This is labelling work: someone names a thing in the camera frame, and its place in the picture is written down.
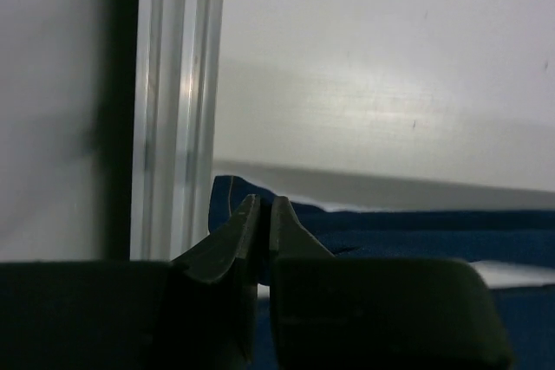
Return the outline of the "dark blue denim trousers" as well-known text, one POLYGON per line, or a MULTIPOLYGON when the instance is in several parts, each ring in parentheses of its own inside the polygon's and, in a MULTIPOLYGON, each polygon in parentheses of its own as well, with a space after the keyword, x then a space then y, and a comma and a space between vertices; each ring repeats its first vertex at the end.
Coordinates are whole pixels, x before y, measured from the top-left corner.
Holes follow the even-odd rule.
MULTIPOLYGON (((293 204, 300 223, 339 257, 448 257, 554 266, 553 211, 325 211, 293 204)), ((518 369, 554 367, 554 288, 496 289, 518 369)))

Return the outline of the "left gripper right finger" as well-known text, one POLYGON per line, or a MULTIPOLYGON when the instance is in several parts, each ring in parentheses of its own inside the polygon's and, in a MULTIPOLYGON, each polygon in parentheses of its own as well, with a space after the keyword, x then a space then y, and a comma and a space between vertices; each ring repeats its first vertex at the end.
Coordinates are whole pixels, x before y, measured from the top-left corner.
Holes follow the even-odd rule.
POLYGON ((339 258, 274 200, 271 329, 283 369, 509 369, 513 351, 473 267, 339 258))

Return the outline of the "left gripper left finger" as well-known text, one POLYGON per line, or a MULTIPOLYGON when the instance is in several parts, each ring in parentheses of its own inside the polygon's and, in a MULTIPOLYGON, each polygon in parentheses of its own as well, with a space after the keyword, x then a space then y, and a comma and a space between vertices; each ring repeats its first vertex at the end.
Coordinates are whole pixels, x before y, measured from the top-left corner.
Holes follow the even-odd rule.
POLYGON ((172 261, 1 266, 4 369, 242 369, 257 309, 261 201, 172 261))

